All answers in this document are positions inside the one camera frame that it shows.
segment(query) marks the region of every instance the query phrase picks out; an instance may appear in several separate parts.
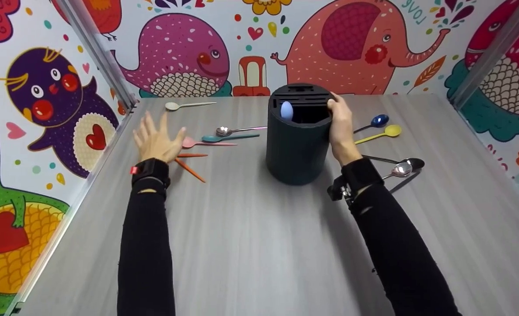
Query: colorful wallpaper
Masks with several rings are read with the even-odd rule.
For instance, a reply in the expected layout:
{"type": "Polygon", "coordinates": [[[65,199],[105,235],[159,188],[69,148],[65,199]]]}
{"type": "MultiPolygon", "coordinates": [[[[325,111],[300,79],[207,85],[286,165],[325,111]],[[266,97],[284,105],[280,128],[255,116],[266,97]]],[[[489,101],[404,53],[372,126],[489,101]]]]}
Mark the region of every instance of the colorful wallpaper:
{"type": "MultiPolygon", "coordinates": [[[[518,5],[519,0],[506,0],[478,27],[464,60],[454,66],[445,82],[448,96],[460,86],[518,5]]],[[[519,188],[519,38],[484,78],[461,113],[519,188]]]]}
{"type": "Polygon", "coordinates": [[[131,92],[191,97],[263,96],[295,82],[443,94],[502,0],[83,2],[131,92]]]}
{"type": "Polygon", "coordinates": [[[49,1],[0,0],[0,315],[124,114],[49,1]]]}

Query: pink spoon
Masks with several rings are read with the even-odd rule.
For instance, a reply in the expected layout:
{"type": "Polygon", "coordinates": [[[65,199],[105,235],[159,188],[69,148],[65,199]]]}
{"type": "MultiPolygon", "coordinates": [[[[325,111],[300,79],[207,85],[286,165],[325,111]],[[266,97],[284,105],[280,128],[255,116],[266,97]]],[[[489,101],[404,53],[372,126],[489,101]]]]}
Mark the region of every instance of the pink spoon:
{"type": "Polygon", "coordinates": [[[194,140],[193,138],[191,138],[189,136],[185,136],[185,138],[183,139],[183,143],[181,144],[181,146],[183,146],[183,148],[185,148],[185,149],[192,148],[195,145],[201,145],[201,146],[236,146],[238,144],[225,143],[225,142],[219,142],[219,143],[197,142],[196,140],[194,140]]]}

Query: teal spoon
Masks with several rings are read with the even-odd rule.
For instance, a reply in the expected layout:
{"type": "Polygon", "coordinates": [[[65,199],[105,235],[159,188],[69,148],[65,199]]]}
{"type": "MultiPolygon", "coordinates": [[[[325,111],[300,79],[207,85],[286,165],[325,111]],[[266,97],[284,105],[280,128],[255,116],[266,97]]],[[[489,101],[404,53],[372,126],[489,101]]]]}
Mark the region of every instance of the teal spoon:
{"type": "Polygon", "coordinates": [[[205,143],[217,143],[222,142],[223,140],[239,140],[240,138],[251,138],[251,137],[259,137],[259,134],[247,134],[247,135],[238,135],[238,136],[225,136],[219,137],[214,135],[205,135],[201,138],[201,141],[205,143]]]}

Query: yellow scale pattern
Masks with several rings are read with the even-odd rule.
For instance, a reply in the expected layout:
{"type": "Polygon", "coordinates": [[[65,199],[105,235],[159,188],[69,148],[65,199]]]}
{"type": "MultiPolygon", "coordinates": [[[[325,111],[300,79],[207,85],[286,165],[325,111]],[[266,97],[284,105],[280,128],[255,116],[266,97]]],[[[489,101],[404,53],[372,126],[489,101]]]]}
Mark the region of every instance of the yellow scale pattern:
{"type": "MultiPolygon", "coordinates": [[[[0,212],[15,214],[12,205],[1,207],[0,212]]],[[[63,212],[46,204],[26,204],[24,228],[29,244],[18,250],[0,254],[0,293],[18,292],[63,216],[63,212]]]]}

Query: yellow spoon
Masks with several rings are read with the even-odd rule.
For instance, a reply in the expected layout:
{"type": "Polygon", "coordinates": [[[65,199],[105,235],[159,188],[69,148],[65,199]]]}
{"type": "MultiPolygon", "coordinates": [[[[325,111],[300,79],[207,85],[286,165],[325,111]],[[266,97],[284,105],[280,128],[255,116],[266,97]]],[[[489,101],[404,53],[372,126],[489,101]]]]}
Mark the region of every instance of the yellow spoon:
{"type": "Polygon", "coordinates": [[[363,138],[362,140],[358,140],[355,142],[355,144],[361,144],[364,142],[368,142],[369,140],[373,140],[374,138],[382,137],[382,136],[388,136],[388,137],[397,137],[399,134],[401,134],[401,127],[399,125],[389,125],[386,126],[384,129],[384,132],[382,134],[376,134],[367,138],[363,138]]]}

